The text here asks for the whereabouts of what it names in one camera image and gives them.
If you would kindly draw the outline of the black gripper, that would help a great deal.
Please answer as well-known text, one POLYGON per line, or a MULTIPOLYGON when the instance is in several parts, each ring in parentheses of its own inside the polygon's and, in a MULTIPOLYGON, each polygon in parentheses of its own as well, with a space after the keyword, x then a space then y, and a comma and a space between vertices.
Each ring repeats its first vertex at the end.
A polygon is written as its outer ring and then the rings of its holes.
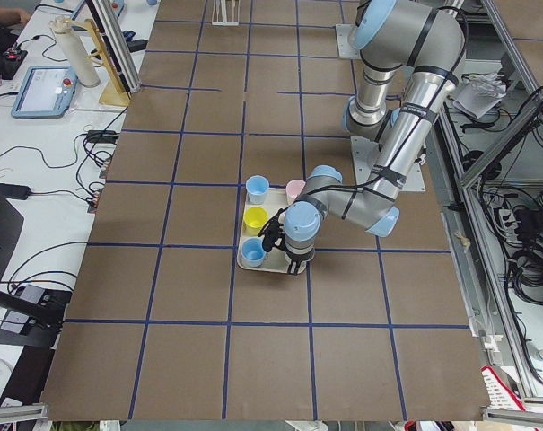
POLYGON ((315 257, 316 208, 280 208, 258 233, 263 251, 281 251, 288 262, 286 273, 299 275, 303 264, 315 257))

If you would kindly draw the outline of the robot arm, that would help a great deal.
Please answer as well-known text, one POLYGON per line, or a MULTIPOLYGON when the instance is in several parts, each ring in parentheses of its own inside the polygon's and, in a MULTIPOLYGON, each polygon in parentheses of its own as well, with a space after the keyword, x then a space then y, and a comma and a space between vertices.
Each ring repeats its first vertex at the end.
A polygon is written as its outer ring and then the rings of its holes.
POLYGON ((468 25, 460 4, 432 7, 415 1, 362 1, 350 44, 362 60, 362 81, 342 124, 373 142, 368 176, 346 185, 342 174, 319 165, 302 192, 260 231, 264 251, 280 256, 279 272, 297 275, 315 254, 327 216, 388 236, 407 176, 444 101, 459 83, 468 25))

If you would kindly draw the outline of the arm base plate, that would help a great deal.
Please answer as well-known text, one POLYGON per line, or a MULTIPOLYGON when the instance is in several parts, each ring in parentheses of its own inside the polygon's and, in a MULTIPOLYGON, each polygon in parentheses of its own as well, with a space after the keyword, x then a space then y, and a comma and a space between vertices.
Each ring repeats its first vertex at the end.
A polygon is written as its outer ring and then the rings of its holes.
MULTIPOLYGON (((358 184, 364 183, 367 181, 372 167, 379 157, 379 146, 377 143, 360 136, 352 136, 350 141, 355 181, 358 184)), ((417 193, 426 191, 424 176, 419 163, 414 163, 410 169, 403 191, 417 193)))
POLYGON ((337 38, 337 53, 342 59, 359 59, 360 51, 353 45, 357 26, 352 24, 337 24, 335 33, 337 38))

